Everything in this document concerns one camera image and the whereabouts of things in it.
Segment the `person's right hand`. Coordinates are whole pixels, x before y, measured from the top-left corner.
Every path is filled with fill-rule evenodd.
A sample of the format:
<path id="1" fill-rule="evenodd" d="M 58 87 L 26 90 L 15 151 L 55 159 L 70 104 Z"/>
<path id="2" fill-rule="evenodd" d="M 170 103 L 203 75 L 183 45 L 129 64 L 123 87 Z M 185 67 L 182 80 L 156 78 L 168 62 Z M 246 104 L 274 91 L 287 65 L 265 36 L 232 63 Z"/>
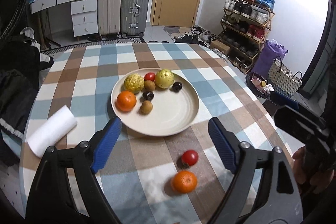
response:
<path id="1" fill-rule="evenodd" d="M 303 160 L 305 159 L 306 148 L 299 148 L 292 156 L 293 167 L 292 171 L 294 174 L 295 181 L 297 183 L 300 195 L 305 195 L 310 191 L 312 174 L 307 173 L 303 170 Z"/>

